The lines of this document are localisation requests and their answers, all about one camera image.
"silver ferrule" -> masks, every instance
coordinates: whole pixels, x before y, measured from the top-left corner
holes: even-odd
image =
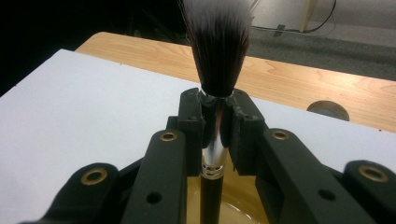
[[[202,177],[219,179],[224,175],[228,149],[221,136],[225,98],[213,97],[201,91],[201,104],[205,120]]]

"wooden table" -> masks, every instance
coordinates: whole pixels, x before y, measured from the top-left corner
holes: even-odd
[[[199,82],[191,48],[98,33],[77,52]],[[307,109],[319,100],[342,105],[350,121],[396,133],[396,82],[246,57],[236,88],[263,100]]]

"black bristles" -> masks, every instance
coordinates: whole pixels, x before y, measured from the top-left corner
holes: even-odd
[[[184,0],[183,6],[202,89],[212,96],[230,96],[248,50],[248,1]]]

